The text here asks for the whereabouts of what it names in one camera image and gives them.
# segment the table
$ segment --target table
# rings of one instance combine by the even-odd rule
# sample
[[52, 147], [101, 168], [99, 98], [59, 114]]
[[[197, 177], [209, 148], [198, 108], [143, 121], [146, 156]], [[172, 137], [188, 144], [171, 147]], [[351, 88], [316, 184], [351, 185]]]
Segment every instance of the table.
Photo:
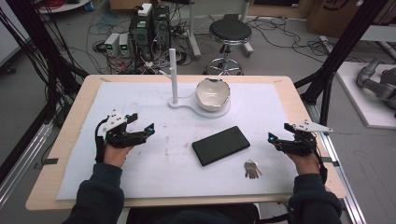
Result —
[[[178, 76], [179, 82], [198, 83], [205, 76]], [[299, 123], [309, 118], [300, 96], [295, 90], [289, 77], [264, 76], [228, 76], [221, 77], [228, 83], [268, 83], [274, 84], [276, 91], [287, 114], [290, 123]], [[38, 177], [35, 186], [26, 202], [29, 210], [70, 209], [75, 201], [57, 201], [56, 195], [63, 180], [63, 173], [68, 157], [74, 144], [77, 142], [79, 131], [91, 108], [98, 88], [103, 82], [169, 82], [164, 76], [88, 76], [78, 93], [70, 113], [54, 143], [49, 158], [59, 158], [57, 164], [45, 165]], [[328, 153], [318, 139], [318, 148], [323, 157]], [[336, 194], [338, 198], [346, 197], [346, 191], [331, 162], [325, 162], [329, 169], [326, 188]], [[213, 204], [213, 203], [259, 203], [285, 202], [290, 195], [249, 195], [249, 196], [221, 196], [221, 197], [190, 197], [190, 198], [161, 198], [161, 199], [126, 199], [125, 207], [131, 206], [161, 206], [181, 204]]]

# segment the cardboard box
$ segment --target cardboard box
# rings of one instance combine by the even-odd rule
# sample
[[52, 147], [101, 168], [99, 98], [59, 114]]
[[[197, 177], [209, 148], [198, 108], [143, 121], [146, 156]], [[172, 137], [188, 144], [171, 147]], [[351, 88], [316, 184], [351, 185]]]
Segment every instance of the cardboard box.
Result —
[[360, 7], [354, 0], [321, 0], [314, 5], [306, 20], [309, 33], [340, 37]]
[[143, 3], [151, 3], [151, 0], [109, 0], [111, 9], [133, 9], [141, 7]]
[[248, 8], [249, 16], [263, 16], [263, 17], [285, 17], [285, 18], [306, 18], [308, 11], [305, 7], [309, 6], [312, 0], [300, 0], [299, 6], [297, 7], [279, 7], [279, 6], [266, 6], [266, 5], [255, 5], [254, 1], [251, 1]]

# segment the white stand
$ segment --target white stand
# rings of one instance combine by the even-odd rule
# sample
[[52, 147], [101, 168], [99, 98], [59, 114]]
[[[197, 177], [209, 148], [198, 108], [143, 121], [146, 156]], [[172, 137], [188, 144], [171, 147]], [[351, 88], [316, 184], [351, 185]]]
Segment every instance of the white stand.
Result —
[[177, 96], [177, 64], [176, 64], [176, 50], [175, 49], [169, 49], [169, 57], [170, 57], [170, 63], [171, 63], [171, 76], [168, 76], [165, 74], [165, 72], [160, 70], [160, 73], [171, 78], [172, 80], [172, 95], [173, 97], [169, 100], [168, 104], [171, 108], [173, 109], [179, 109], [179, 108], [188, 108], [192, 110], [194, 113], [197, 115], [207, 118], [207, 119], [217, 119], [221, 118], [225, 114], [228, 113], [231, 107], [230, 101], [228, 101], [227, 105], [224, 106], [220, 111], [212, 112], [212, 111], [207, 111], [202, 109], [198, 105], [198, 99], [196, 95], [193, 93], [192, 95], [188, 97], [178, 97]]
[[187, 31], [187, 35], [190, 40], [190, 45], [192, 48], [192, 52], [194, 54], [194, 60], [198, 60], [201, 58], [201, 51], [198, 48], [197, 40], [194, 35], [194, 4], [193, 0], [190, 0], [190, 30]]
[[[245, 3], [242, 8], [242, 15], [241, 15], [241, 21], [246, 22], [247, 21], [247, 15], [248, 15], [248, 5], [250, 1], [245, 0]], [[244, 49], [247, 52], [247, 57], [250, 57], [250, 54], [254, 52], [253, 48], [250, 46], [250, 43], [247, 42], [244, 44]]]

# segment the white paper sheet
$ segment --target white paper sheet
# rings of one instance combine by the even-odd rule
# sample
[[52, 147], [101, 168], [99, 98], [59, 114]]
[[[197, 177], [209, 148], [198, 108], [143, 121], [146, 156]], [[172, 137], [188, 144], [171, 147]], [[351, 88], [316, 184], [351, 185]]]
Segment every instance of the white paper sheet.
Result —
[[[187, 108], [168, 106], [170, 83], [103, 83], [67, 163], [57, 199], [76, 199], [79, 184], [91, 176], [96, 153], [94, 130], [112, 109], [124, 115], [138, 114], [128, 132], [142, 131], [150, 123], [156, 130], [146, 144], [129, 153], [123, 165], [121, 188], [126, 198], [292, 193], [297, 176], [294, 164], [267, 142], [268, 132], [292, 139], [283, 129], [287, 119], [274, 85], [229, 85], [228, 114], [204, 119]], [[179, 96], [193, 94], [195, 87], [179, 83]], [[251, 147], [203, 167], [191, 143], [235, 125]], [[245, 178], [247, 160], [259, 164], [259, 179]]]

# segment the smartphone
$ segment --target smartphone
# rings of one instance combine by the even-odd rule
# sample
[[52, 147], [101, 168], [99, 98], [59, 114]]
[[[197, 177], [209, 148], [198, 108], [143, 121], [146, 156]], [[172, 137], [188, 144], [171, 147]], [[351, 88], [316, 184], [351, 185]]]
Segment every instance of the smartphone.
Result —
[[192, 143], [192, 148], [203, 166], [247, 147], [250, 147], [250, 143], [237, 126]]

